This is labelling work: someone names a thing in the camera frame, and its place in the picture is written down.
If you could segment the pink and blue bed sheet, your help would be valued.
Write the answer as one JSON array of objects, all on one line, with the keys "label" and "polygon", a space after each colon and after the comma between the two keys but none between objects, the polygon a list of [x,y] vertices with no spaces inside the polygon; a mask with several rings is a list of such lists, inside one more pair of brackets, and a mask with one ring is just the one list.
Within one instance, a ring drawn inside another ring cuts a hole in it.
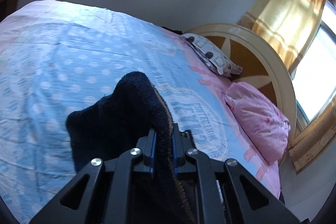
[{"label": "pink and blue bed sheet", "polygon": [[75,175],[65,121],[145,73],[181,130],[211,159],[236,159],[274,196],[267,164],[226,105],[213,74],[177,34],[121,12],[35,1],[1,22],[1,197],[20,223]]}]

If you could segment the navy striped knit sweater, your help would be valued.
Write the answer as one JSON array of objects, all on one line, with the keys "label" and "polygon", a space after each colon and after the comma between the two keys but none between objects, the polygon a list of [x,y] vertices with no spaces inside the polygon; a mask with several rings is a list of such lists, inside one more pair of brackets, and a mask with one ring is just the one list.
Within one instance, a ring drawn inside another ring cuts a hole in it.
[{"label": "navy striped knit sweater", "polygon": [[195,223],[188,186],[174,174],[173,118],[166,102],[142,72],[130,72],[113,93],[66,120],[72,158],[79,172],[94,158],[111,160],[136,146],[153,129],[157,134],[154,169],[157,220]]}]

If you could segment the pink pillow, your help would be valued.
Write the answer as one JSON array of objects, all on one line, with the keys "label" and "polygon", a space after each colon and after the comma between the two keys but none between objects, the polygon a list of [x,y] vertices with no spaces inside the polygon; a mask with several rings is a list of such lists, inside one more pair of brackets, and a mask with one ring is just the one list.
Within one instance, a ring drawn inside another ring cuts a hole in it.
[{"label": "pink pillow", "polygon": [[264,94],[245,82],[232,83],[226,104],[268,164],[280,160],[288,145],[288,118]]}]

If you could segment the cream and wood headboard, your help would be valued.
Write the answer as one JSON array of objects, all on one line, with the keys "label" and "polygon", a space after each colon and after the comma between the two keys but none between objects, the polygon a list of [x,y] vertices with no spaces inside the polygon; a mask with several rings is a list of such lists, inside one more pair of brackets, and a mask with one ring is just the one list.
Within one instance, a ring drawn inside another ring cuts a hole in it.
[{"label": "cream and wood headboard", "polygon": [[188,32],[208,38],[243,68],[231,81],[247,82],[273,102],[289,119],[292,140],[297,121],[295,93],[288,70],[275,50],[261,36],[236,24],[205,24]]}]

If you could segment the yellow curtain by headboard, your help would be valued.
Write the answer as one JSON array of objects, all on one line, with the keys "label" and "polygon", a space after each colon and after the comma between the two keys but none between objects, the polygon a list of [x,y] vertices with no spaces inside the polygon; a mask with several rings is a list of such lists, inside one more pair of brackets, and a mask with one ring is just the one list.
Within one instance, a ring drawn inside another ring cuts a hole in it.
[{"label": "yellow curtain by headboard", "polygon": [[321,23],[326,0],[256,0],[238,25],[261,36],[293,74]]}]

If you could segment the white patterned pillow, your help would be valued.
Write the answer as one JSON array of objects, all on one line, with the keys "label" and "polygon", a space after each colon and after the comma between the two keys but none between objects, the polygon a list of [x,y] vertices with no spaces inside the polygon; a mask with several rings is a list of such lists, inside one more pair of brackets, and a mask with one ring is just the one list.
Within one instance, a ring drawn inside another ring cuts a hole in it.
[{"label": "white patterned pillow", "polygon": [[242,74],[243,68],[231,61],[209,39],[191,33],[182,34],[182,37],[213,73],[224,77]]}]

